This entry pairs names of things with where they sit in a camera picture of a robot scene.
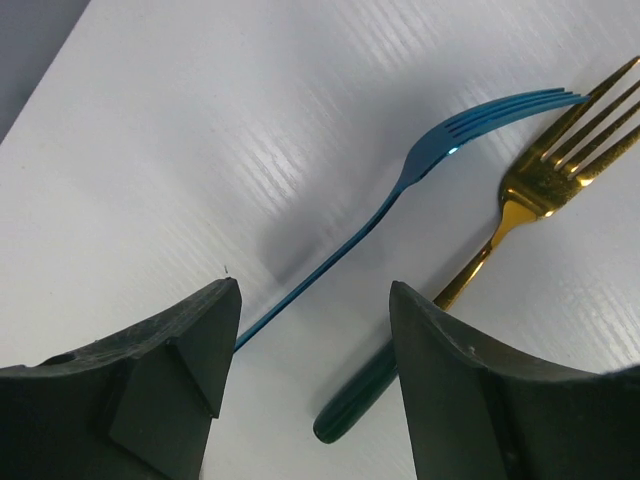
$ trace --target fork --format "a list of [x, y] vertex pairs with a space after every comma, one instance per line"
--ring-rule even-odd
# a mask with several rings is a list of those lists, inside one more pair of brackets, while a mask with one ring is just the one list
[[[588, 157], [605, 140], [640, 110], [640, 102], [629, 108], [573, 156], [569, 156], [578, 144], [640, 88], [640, 81], [605, 107], [551, 155], [547, 154], [594, 103], [638, 63], [640, 56], [614, 72], [589, 94], [590, 100], [587, 103], [569, 109], [511, 165], [499, 189], [498, 202], [502, 215], [498, 228], [476, 256], [435, 298], [436, 305], [447, 310], [453, 304], [509, 231], [518, 225], [553, 215], [638, 141], [640, 126], [593, 161], [588, 161]], [[393, 343], [389, 341], [320, 412], [313, 424], [316, 437], [324, 443], [338, 440], [375, 403], [396, 375]]]
[[565, 92], [563, 88], [538, 90], [478, 105], [436, 125], [411, 148], [405, 159], [400, 178], [373, 217], [300, 285], [244, 332], [236, 341], [235, 351], [251, 340], [287, 305], [366, 237], [380, 223], [380, 220], [387, 214], [402, 192], [424, 178], [445, 157], [455, 153], [471, 140], [509, 123], [537, 113], [585, 101], [587, 101], [587, 97]]

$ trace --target gold fork head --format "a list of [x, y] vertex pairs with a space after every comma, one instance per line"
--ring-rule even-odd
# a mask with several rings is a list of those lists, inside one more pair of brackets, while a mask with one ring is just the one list
[[509, 205], [511, 215], [518, 217], [513, 219], [515, 224], [553, 215], [640, 139], [639, 125], [585, 166], [587, 157], [640, 110], [639, 101], [578, 152], [571, 157], [568, 156], [618, 106], [640, 89], [640, 81], [638, 81], [548, 155], [560, 137], [639, 63], [640, 56], [633, 58], [598, 85], [589, 94], [588, 102], [569, 109], [509, 168], [502, 179], [500, 203], [505, 214], [509, 213], [506, 211]]

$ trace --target dark green fork handle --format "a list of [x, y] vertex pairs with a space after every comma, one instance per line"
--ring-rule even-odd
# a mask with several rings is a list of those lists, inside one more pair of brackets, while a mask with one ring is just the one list
[[360, 420], [398, 375], [389, 341], [322, 409], [313, 423], [318, 440], [333, 443]]
[[[478, 273], [492, 250], [493, 244], [489, 240], [433, 302], [447, 310]], [[380, 398], [397, 374], [396, 355], [390, 340], [320, 412], [313, 424], [318, 440], [333, 443], [347, 433]]]

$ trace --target black plastic part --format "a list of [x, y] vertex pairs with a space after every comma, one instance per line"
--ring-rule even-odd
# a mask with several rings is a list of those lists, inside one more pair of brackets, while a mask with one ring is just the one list
[[640, 367], [532, 357], [401, 283], [390, 303], [418, 479], [640, 478]]
[[218, 280], [33, 368], [0, 370], [0, 478], [195, 480], [240, 319]]

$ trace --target textured white surface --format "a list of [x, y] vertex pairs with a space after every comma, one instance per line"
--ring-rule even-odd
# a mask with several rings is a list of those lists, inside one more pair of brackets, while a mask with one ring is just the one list
[[[453, 113], [586, 91], [638, 53], [637, 0], [93, 0], [0, 145], [0, 364], [35, 364], [237, 278], [241, 329], [375, 211]], [[204, 478], [414, 478], [395, 384], [340, 442], [323, 404], [432, 296], [554, 115], [465, 147], [234, 359]], [[593, 371], [640, 361], [640, 149], [508, 237], [452, 313]]]

